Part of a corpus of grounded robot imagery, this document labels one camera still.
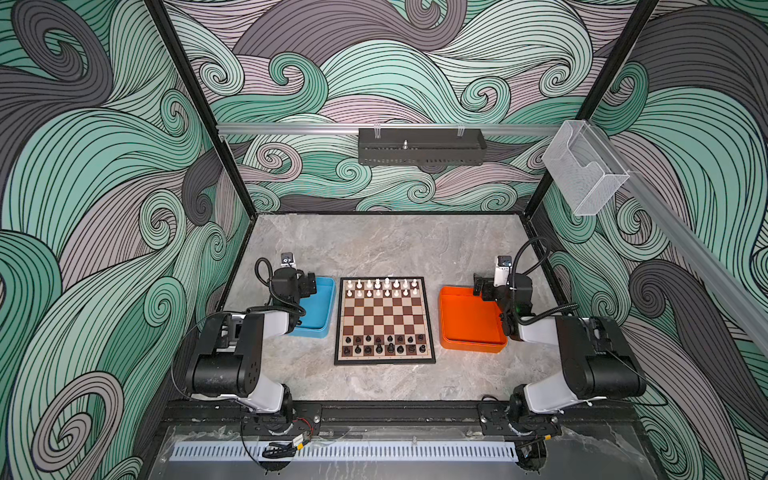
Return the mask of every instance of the chessboard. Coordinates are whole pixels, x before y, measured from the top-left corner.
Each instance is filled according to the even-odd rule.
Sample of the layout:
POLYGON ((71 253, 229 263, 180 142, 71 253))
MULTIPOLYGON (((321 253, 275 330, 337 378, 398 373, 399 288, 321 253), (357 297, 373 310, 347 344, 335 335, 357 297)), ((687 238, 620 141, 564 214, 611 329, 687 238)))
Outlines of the chessboard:
POLYGON ((424 278, 342 278, 336 365, 435 363, 424 278))

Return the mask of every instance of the swirl pattern wallpaper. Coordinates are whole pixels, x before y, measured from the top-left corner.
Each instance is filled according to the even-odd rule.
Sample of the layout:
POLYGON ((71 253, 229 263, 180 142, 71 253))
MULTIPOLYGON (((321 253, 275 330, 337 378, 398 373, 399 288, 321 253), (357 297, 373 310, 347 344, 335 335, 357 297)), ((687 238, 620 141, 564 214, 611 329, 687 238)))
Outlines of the swirl pattern wallpaper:
MULTIPOLYGON (((220 123, 560 124, 633 0, 166 0, 220 123)), ((693 5, 680 0, 676 5, 693 5)), ((357 139, 230 135, 256 209, 513 211, 548 139, 489 137, 480 167, 364 167, 357 139)))
POLYGON ((249 224, 142 0, 0 2, 3 478, 135 478, 249 224))
MULTIPOLYGON (((701 3, 648 22, 593 122, 768 310, 768 3, 701 3)), ((740 319, 627 191, 596 217, 554 186, 544 207, 566 296, 615 318, 669 399, 636 407, 669 477, 765 479, 768 360, 740 319)))

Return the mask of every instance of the white mesh basket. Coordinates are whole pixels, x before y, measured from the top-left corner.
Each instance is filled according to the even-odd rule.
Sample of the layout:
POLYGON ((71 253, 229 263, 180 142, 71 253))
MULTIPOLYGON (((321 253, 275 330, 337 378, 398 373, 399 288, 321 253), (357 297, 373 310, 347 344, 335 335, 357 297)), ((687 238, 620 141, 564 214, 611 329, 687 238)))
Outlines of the white mesh basket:
POLYGON ((629 178, 610 144, 599 128, 566 120, 544 153, 544 165, 574 215, 597 215, 629 178))

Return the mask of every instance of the blue plastic bin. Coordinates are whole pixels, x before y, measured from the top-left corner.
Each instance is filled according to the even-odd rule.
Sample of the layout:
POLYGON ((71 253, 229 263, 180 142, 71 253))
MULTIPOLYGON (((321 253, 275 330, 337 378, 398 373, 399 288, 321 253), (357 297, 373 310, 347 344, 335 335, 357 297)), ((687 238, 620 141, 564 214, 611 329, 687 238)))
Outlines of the blue plastic bin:
POLYGON ((301 318, 301 325, 293 329, 290 335, 315 339, 322 339, 328 335, 333 316, 333 303, 336 299, 336 281, 327 276, 318 276, 316 281, 317 293, 299 301, 306 310, 306 315, 301 318))

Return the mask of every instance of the orange plastic bin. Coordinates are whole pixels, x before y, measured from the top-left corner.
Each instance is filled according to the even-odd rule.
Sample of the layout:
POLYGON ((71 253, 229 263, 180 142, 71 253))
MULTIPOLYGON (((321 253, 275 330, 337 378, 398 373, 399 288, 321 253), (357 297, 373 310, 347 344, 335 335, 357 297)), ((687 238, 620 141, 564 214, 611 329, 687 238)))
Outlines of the orange plastic bin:
POLYGON ((440 290, 440 344, 444 349, 499 353, 507 336, 496 302, 483 302, 472 288, 444 286, 440 290))

